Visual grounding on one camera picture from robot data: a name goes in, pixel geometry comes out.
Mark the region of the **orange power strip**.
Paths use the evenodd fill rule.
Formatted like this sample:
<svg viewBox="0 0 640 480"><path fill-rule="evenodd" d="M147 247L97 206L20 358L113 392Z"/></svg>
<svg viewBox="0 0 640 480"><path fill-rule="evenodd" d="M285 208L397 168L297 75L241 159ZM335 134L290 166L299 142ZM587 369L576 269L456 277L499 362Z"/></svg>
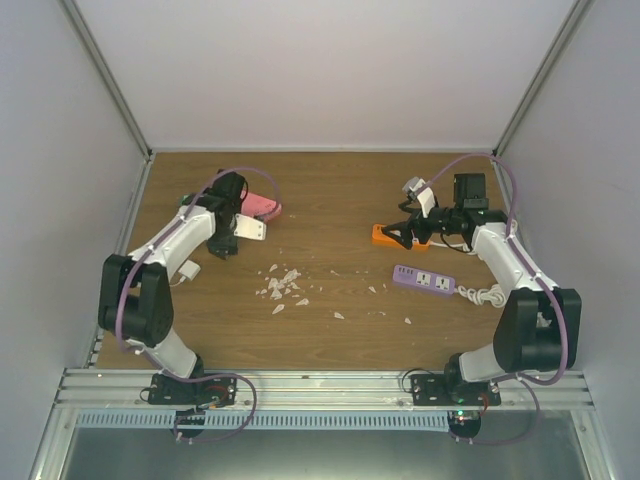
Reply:
<svg viewBox="0 0 640 480"><path fill-rule="evenodd" d="M390 248L403 248L403 245L399 242L400 234L397 230L394 230L391 235L387 235L383 232L383 224L374 224L371 232L371 243L375 246L390 247ZM415 251L427 251L431 246L431 242L421 243L418 238L412 238L412 249Z"/></svg>

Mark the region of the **white charger plug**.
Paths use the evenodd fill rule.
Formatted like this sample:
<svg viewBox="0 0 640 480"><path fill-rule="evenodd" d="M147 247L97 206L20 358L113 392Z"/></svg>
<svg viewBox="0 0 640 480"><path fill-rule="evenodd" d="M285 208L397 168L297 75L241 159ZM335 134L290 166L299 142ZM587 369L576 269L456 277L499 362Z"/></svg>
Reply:
<svg viewBox="0 0 640 480"><path fill-rule="evenodd" d="M193 281L195 277L200 273L200 271L201 267L199 264L192 260L186 260L178 270L178 273L180 275L179 281Z"/></svg>

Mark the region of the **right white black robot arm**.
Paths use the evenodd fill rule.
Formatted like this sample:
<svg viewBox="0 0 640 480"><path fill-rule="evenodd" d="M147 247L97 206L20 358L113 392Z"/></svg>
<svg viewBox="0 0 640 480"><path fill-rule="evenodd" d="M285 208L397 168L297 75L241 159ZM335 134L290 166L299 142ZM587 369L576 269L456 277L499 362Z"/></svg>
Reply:
<svg viewBox="0 0 640 480"><path fill-rule="evenodd" d="M432 235L460 236L483 260L505 303L490 344L453 355L444 368L443 393L464 405L480 388L511 379L547 386L559 381L577 356L582 301L544 274L522 248L507 214L489 206L485 177L454 177L454 204L439 205L429 182L414 177L403 187L400 209L409 217L383 227L383 234L403 248L426 244Z"/></svg>

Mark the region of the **purple power strip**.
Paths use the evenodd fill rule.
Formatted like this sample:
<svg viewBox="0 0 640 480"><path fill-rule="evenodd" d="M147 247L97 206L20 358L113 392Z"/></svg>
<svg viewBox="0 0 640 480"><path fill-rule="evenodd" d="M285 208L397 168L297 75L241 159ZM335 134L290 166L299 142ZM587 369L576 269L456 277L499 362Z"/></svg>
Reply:
<svg viewBox="0 0 640 480"><path fill-rule="evenodd" d="M456 288L453 277L406 265L394 267L392 282L404 288L443 296L452 296Z"/></svg>

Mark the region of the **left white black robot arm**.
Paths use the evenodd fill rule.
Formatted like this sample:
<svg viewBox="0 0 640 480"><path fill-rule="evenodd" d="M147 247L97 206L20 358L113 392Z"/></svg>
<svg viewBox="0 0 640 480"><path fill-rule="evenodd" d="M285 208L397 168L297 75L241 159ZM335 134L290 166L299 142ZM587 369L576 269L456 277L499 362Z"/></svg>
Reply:
<svg viewBox="0 0 640 480"><path fill-rule="evenodd" d="M223 260L238 253L237 221L246 179L221 170L211 185L182 201L176 216L144 246L110 255L103 264L98 325L126 351L147 356L174 377L171 391L185 404L203 398L200 357L173 328L170 280L201 244Z"/></svg>

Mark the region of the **pink triangular socket adapter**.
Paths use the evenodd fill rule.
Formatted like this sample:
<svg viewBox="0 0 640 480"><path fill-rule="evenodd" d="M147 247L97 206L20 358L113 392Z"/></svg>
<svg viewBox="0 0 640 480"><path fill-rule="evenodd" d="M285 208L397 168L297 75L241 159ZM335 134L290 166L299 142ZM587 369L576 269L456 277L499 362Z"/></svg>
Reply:
<svg viewBox="0 0 640 480"><path fill-rule="evenodd" d="M258 219L263 223L268 223L277 218L281 212L282 205L275 200L249 192L248 190L243 191L242 215Z"/></svg>

